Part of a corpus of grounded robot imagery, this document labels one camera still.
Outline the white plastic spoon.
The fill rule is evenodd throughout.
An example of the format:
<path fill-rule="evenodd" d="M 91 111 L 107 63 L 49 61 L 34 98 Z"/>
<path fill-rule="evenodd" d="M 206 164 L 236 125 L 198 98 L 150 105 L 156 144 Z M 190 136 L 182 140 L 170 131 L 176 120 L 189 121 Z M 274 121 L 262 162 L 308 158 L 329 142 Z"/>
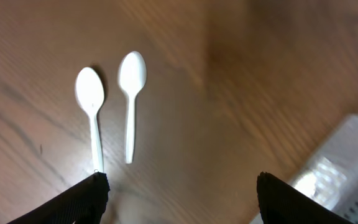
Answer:
<path fill-rule="evenodd" d="M 142 55 L 137 51 L 128 53 L 122 60 L 118 72 L 119 88 L 126 97 L 126 140 L 125 162 L 131 164 L 134 158 L 135 146 L 135 101 L 139 92 L 145 86 L 147 71 Z"/>
<path fill-rule="evenodd" d="M 104 103 L 104 88 L 99 75 L 91 67 L 85 67 L 79 72 L 75 82 L 75 96 L 79 107 L 89 118 L 93 169 L 95 172 L 104 172 L 98 128 L 98 112 Z"/>

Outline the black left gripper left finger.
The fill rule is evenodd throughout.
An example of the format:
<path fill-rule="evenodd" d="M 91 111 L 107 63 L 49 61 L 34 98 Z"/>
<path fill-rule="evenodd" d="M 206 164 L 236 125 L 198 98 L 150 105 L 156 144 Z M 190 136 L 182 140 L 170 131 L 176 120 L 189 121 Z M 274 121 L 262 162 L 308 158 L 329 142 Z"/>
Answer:
<path fill-rule="evenodd" d="M 95 172 L 9 224 L 99 224 L 106 211 L 109 191 L 107 175 Z"/>

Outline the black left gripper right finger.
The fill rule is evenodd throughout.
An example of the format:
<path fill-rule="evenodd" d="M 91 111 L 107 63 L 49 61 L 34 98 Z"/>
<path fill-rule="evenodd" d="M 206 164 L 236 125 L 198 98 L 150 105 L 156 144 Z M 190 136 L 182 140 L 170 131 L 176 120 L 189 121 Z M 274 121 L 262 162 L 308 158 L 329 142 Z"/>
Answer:
<path fill-rule="evenodd" d="M 266 224 L 351 224 L 268 172 L 257 177 L 257 198 Z"/>

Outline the clear plastic basket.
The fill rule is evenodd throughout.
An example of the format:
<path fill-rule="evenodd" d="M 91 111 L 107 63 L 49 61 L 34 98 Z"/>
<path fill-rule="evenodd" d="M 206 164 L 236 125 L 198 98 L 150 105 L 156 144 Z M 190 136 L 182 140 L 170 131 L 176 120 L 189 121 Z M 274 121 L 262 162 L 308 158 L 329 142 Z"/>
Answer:
<path fill-rule="evenodd" d="M 348 116 L 286 184 L 358 223 L 358 115 Z M 264 223 L 260 212 L 252 222 Z"/>

